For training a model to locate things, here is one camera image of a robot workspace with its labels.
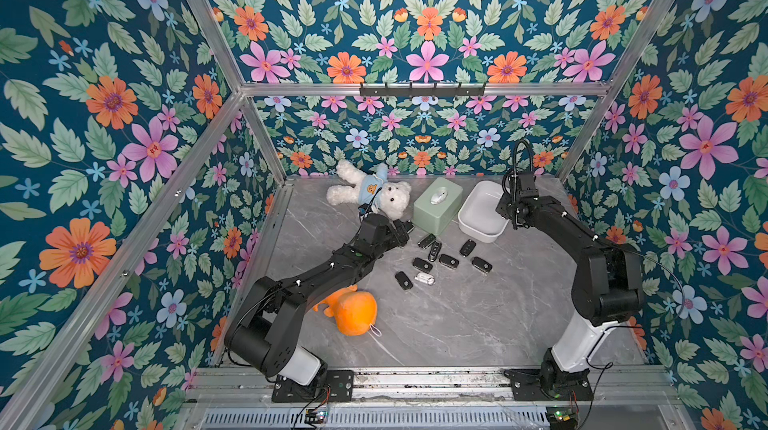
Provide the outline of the white storage box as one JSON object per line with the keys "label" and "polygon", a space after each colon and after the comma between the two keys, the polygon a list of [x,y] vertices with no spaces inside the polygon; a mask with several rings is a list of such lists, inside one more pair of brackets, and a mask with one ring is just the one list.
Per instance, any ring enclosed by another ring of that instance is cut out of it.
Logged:
{"label": "white storage box", "polygon": [[509,221],[496,212],[503,195],[499,183],[480,181],[464,201],[457,219],[459,229],[470,238],[493,243],[505,231]]}

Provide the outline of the black VW key front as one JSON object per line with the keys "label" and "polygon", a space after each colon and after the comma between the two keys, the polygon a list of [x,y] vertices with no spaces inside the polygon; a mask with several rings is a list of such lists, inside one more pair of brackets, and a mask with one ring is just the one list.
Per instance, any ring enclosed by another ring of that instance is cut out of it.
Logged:
{"label": "black VW key front", "polygon": [[405,272],[397,272],[395,274],[395,279],[402,290],[409,291],[413,288],[413,282]]}

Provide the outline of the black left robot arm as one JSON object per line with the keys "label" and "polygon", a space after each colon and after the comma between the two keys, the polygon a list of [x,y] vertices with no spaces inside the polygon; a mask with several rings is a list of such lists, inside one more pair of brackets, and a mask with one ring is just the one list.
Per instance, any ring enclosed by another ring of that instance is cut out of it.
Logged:
{"label": "black left robot arm", "polygon": [[308,386],[325,362],[298,345],[305,314],[334,292],[358,283],[377,260],[409,241],[413,223],[382,214],[363,218],[353,238],[310,270],[279,281],[259,278],[229,320],[224,345],[268,378]]}

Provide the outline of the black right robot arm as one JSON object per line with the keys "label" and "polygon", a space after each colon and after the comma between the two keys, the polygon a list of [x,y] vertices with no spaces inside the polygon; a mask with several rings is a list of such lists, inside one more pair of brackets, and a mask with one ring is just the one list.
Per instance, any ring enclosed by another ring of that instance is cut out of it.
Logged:
{"label": "black right robot arm", "polygon": [[574,314],[559,341],[547,349],[534,378],[545,396],[571,396],[588,385],[591,357],[645,303],[641,256],[590,230],[554,197],[542,196],[531,171],[510,169],[502,178],[496,212],[515,229],[535,228],[576,263],[571,286]]}

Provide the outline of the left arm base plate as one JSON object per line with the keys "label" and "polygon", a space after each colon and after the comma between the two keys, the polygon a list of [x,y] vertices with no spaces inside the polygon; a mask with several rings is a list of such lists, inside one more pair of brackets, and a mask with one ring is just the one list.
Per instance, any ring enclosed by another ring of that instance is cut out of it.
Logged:
{"label": "left arm base plate", "polygon": [[273,403],[307,403],[313,397],[322,402],[350,402],[355,383],[352,370],[323,370],[308,385],[278,376],[271,396]]}

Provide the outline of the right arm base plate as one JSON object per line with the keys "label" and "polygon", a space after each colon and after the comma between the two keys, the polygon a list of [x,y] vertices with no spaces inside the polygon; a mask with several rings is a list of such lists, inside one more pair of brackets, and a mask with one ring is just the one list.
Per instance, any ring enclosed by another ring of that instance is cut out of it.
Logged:
{"label": "right arm base plate", "polygon": [[512,394],[517,401],[591,401],[594,391],[588,375],[588,370],[568,373],[559,370],[510,368],[503,371],[503,376],[509,380]]}

